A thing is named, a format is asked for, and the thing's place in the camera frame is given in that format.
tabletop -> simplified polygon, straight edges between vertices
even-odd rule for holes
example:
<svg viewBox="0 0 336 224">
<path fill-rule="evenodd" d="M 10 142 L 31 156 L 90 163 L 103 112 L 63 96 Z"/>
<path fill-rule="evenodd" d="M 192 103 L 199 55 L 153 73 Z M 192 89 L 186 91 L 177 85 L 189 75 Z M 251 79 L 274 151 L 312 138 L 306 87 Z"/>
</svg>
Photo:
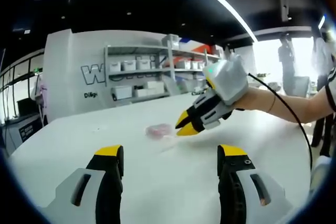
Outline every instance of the tabletop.
<svg viewBox="0 0 336 224">
<path fill-rule="evenodd" d="M 101 147 L 124 146 L 122 223 L 219 223 L 217 146 L 243 148 L 294 206 L 307 199 L 309 152 L 297 124 L 259 111 L 234 111 L 196 136 L 151 140 L 150 125 L 175 125 L 190 94 L 56 119 L 23 143 L 10 165 L 32 202 L 46 207 L 55 188 Z"/>
</svg>

bracelet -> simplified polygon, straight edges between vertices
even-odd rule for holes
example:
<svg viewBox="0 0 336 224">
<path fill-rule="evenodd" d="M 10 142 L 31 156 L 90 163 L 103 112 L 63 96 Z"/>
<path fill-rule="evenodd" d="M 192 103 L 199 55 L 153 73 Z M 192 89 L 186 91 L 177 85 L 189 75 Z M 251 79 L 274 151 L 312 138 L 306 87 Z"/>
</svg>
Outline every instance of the bracelet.
<svg viewBox="0 0 336 224">
<path fill-rule="evenodd" d="M 272 110 L 272 108 L 273 108 L 273 105 L 274 105 L 274 103 L 275 103 L 275 98 L 276 98 L 276 96 L 274 96 L 274 99 L 273 99 L 272 106 L 269 108 L 269 110 L 267 111 L 267 113 L 269 113 L 269 112 Z"/>
</svg>

black sign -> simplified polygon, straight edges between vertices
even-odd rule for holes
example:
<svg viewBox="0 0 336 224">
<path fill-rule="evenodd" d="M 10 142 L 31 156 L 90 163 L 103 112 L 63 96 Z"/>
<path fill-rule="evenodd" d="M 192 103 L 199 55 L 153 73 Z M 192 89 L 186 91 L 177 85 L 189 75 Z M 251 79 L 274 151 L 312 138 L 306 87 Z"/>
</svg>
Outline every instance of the black sign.
<svg viewBox="0 0 336 224">
<path fill-rule="evenodd" d="M 93 92 L 84 93 L 85 98 L 89 98 L 89 97 L 95 98 L 97 95 L 98 95 L 97 93 L 93 93 Z"/>
<path fill-rule="evenodd" d="M 26 141 L 28 138 L 30 138 L 33 134 L 38 132 L 40 129 L 42 129 L 42 123 L 41 123 L 40 118 L 20 128 L 19 133 L 20 133 L 22 142 Z"/>
</svg>

small pink item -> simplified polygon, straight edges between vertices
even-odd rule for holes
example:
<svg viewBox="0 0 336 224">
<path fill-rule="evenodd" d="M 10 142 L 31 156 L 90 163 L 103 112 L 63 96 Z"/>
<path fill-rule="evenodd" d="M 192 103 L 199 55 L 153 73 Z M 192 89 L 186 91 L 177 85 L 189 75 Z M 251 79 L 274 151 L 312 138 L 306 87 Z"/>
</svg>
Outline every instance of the small pink item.
<svg viewBox="0 0 336 224">
<path fill-rule="evenodd" d="M 172 131 L 171 125 L 166 123 L 149 126 L 145 130 L 146 136 L 154 140 L 160 140 L 164 136 L 170 135 Z"/>
</svg>

black ceiling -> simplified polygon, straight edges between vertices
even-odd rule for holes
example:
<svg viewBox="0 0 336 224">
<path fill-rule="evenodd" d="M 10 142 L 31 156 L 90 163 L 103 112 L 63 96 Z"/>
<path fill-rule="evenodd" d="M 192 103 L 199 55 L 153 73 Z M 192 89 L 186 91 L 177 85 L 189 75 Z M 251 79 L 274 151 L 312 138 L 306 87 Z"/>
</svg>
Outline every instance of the black ceiling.
<svg viewBox="0 0 336 224">
<path fill-rule="evenodd" d="M 227 0 L 252 30 L 311 25 L 318 20 L 318 0 L 289 0 L 291 21 L 282 22 L 280 0 Z M 46 36 L 71 28 L 143 30 L 173 33 L 208 44 L 245 31 L 217 0 L 4 0 L 1 45 L 4 66 L 42 48 Z M 30 29 L 29 35 L 24 30 Z"/>
</svg>

